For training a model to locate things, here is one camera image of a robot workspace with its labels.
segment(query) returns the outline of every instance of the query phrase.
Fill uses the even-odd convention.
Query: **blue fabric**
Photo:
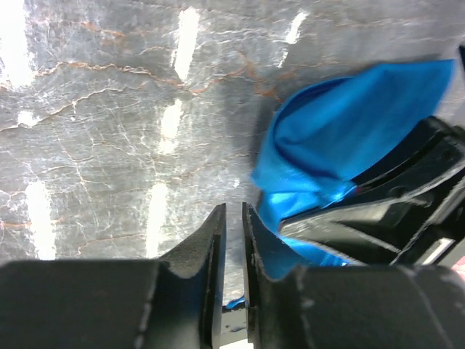
[[[350,264],[349,260],[345,260],[340,256],[327,253],[327,251],[324,249],[320,249],[319,247],[309,244],[305,241],[286,237],[281,237],[281,240],[283,240],[289,247],[300,254],[303,258],[311,262],[314,266],[343,267]]]
[[[238,298],[236,300],[231,300],[229,303],[226,304],[226,309],[234,309],[238,305],[244,303],[246,301],[246,297],[242,296],[241,298]]]
[[[388,154],[447,89],[453,61],[381,64],[297,92],[276,113],[252,181],[260,217],[281,220],[352,193],[351,181]]]

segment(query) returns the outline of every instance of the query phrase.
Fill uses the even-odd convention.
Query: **fabric fold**
[[[263,192],[265,225],[277,233],[281,220],[352,193],[352,178],[434,113],[452,72],[452,60],[380,64],[289,98],[272,120],[251,176]]]

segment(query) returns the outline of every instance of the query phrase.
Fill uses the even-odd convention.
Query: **pink object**
[[[465,280],[465,257],[462,257],[453,267],[463,280]]]

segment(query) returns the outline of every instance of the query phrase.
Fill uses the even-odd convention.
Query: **marble veining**
[[[380,61],[456,56],[460,0],[15,0],[0,5],[0,260],[157,257],[240,202],[273,111]],[[460,69],[439,116],[464,124]]]

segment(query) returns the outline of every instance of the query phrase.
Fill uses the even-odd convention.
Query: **gray marble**
[[[0,5],[0,260],[156,257],[240,202],[273,111],[380,61],[455,57],[459,0],[17,0]],[[453,123],[456,78],[439,110]]]

